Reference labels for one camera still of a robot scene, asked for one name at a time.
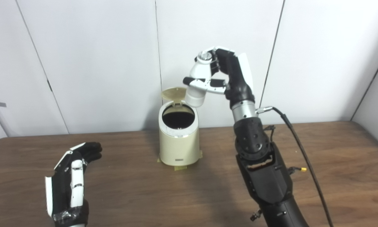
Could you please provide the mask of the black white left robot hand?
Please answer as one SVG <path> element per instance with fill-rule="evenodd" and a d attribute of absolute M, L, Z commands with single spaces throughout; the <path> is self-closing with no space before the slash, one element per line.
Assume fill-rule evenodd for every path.
<path fill-rule="evenodd" d="M 85 142 L 66 151 L 45 177 L 46 209 L 56 227 L 86 227 L 89 204 L 84 198 L 87 165 L 102 158 L 99 142 Z"/>

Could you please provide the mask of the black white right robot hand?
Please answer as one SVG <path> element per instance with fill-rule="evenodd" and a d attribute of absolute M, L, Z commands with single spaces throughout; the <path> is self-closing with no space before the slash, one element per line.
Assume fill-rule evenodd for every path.
<path fill-rule="evenodd" d="M 207 92 L 224 95 L 231 108 L 239 102 L 254 102 L 246 71 L 241 67 L 244 57 L 220 46 L 199 52 L 189 76 L 183 79 L 187 86 L 185 102 L 198 108 L 203 105 Z"/>

